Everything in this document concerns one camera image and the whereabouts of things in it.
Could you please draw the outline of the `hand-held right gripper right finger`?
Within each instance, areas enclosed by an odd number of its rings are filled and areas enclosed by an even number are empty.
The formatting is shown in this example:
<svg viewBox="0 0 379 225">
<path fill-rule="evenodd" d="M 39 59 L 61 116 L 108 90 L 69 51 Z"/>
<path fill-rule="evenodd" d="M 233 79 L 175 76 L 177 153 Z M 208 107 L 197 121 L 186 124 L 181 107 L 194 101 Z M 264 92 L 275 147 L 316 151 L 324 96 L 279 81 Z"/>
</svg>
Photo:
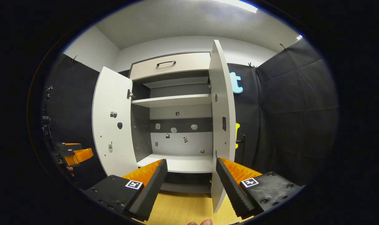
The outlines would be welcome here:
<svg viewBox="0 0 379 225">
<path fill-rule="evenodd" d="M 236 216 L 241 219 L 271 211 L 303 190 L 276 172 L 262 174 L 222 157 L 217 159 L 216 170 Z"/>
</svg>

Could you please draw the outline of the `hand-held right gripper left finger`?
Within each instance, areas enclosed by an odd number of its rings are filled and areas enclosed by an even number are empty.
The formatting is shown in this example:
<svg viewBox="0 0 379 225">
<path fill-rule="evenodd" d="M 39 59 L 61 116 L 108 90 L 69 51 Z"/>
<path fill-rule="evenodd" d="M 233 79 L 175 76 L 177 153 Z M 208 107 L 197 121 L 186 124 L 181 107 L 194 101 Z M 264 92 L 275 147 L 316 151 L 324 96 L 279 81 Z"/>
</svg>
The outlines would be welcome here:
<svg viewBox="0 0 379 225">
<path fill-rule="evenodd" d="M 160 159 L 125 175 L 110 175 L 83 191 L 92 202 L 119 216 L 147 221 L 167 174 Z"/>
</svg>

